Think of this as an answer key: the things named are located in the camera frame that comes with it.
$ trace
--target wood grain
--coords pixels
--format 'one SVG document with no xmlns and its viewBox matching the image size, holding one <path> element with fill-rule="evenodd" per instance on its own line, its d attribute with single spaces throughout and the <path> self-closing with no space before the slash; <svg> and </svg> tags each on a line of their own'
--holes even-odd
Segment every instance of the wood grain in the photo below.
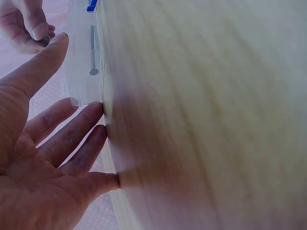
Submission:
<svg viewBox="0 0 307 230">
<path fill-rule="evenodd" d="M 99 9 L 121 228 L 307 229 L 307 4 Z"/>
</svg>

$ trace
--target fingernail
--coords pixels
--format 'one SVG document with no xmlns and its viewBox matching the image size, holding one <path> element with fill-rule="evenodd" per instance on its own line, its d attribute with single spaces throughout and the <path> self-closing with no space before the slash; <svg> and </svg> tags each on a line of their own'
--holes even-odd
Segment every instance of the fingernail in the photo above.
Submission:
<svg viewBox="0 0 307 230">
<path fill-rule="evenodd" d="M 78 102 L 78 100 L 77 99 L 75 99 L 75 98 L 73 98 L 73 97 L 71 97 L 71 104 L 72 104 L 72 106 L 73 107 L 79 107 L 79 102 Z"/>
<path fill-rule="evenodd" d="M 41 23 L 37 27 L 32 29 L 32 37 L 34 40 L 39 41 L 46 36 L 46 32 L 48 31 L 48 26 L 46 23 Z"/>
<path fill-rule="evenodd" d="M 55 36 L 55 37 L 51 40 L 50 44 L 55 43 L 55 42 L 64 41 L 64 40 L 67 39 L 67 38 L 68 38 L 67 33 L 65 33 L 65 32 L 60 33 L 60 34 L 58 34 L 57 36 Z"/>
</svg>

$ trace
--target finger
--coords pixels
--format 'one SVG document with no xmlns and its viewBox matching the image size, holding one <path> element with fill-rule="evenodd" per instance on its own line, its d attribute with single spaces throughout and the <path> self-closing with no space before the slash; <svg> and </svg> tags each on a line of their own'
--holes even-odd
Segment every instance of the finger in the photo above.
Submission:
<svg viewBox="0 0 307 230">
<path fill-rule="evenodd" d="M 49 35 L 50 39 L 52 39 L 56 36 L 56 34 L 54 32 L 49 32 L 48 35 Z"/>
<path fill-rule="evenodd" d="M 84 208 L 101 194 L 120 187 L 116 174 L 103 172 L 90 172 L 81 177 L 62 176 L 52 182 L 63 188 Z"/>
<path fill-rule="evenodd" d="M 39 0 L 18 1 L 16 6 L 24 17 L 24 26 L 31 37 L 39 41 L 48 36 L 48 24 Z"/>
<path fill-rule="evenodd" d="M 68 36 L 60 34 L 45 50 L 0 80 L 0 135 L 10 134 L 13 146 L 28 116 L 30 98 L 61 66 L 68 46 Z"/>
<path fill-rule="evenodd" d="M 59 34 L 46 49 L 1 79 L 0 86 L 10 86 L 11 90 L 19 90 L 27 99 L 32 98 L 62 65 L 68 41 L 66 33 Z"/>
<path fill-rule="evenodd" d="M 0 25 L 11 45 L 24 54 L 35 54 L 43 50 L 48 44 L 47 38 L 35 41 L 30 34 L 16 24 L 15 14 L 0 17 Z"/>
<path fill-rule="evenodd" d="M 62 99 L 28 121 L 24 127 L 24 132 L 31 137 L 34 144 L 38 145 L 77 109 L 77 107 L 71 105 L 70 98 Z"/>
<path fill-rule="evenodd" d="M 87 174 L 97 159 L 106 141 L 106 127 L 96 126 L 84 144 L 74 156 L 64 165 L 59 167 L 65 175 L 80 176 Z"/>
<path fill-rule="evenodd" d="M 56 30 L 56 27 L 54 25 L 48 24 L 48 30 L 49 32 L 54 32 Z"/>
<path fill-rule="evenodd" d="M 54 167 L 59 167 L 78 147 L 79 143 L 97 124 L 102 115 L 103 107 L 101 103 L 88 105 L 64 128 L 39 148 L 49 156 Z"/>
<path fill-rule="evenodd" d="M 98 196 L 120 188 L 118 176 L 112 173 L 90 172 L 80 177 L 92 201 Z"/>
</svg>

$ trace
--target hand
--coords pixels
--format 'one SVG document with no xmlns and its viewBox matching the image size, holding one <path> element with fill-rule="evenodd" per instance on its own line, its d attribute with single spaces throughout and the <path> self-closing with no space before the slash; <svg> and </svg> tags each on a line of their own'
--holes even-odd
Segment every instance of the hand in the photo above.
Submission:
<svg viewBox="0 0 307 230">
<path fill-rule="evenodd" d="M 41 51 L 55 36 L 42 0 L 0 0 L 0 27 L 12 45 L 27 54 Z"/>
<path fill-rule="evenodd" d="M 68 230 L 99 195 L 119 187 L 115 174 L 90 172 L 106 140 L 96 126 L 100 103 L 87 106 L 50 140 L 38 144 L 76 108 L 63 99 L 26 122 L 30 98 L 61 66 L 68 36 L 56 36 L 45 50 L 0 80 L 0 226 L 2 230 Z"/>
</svg>

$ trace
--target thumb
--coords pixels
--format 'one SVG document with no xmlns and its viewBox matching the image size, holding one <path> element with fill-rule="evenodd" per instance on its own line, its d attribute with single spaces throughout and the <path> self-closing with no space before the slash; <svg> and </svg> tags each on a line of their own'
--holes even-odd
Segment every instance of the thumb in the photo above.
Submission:
<svg viewBox="0 0 307 230">
<path fill-rule="evenodd" d="M 48 24 L 45 13 L 42 9 L 41 0 L 22 0 L 19 1 L 18 9 L 23 15 L 24 26 L 31 37 L 39 41 L 48 37 Z"/>
</svg>

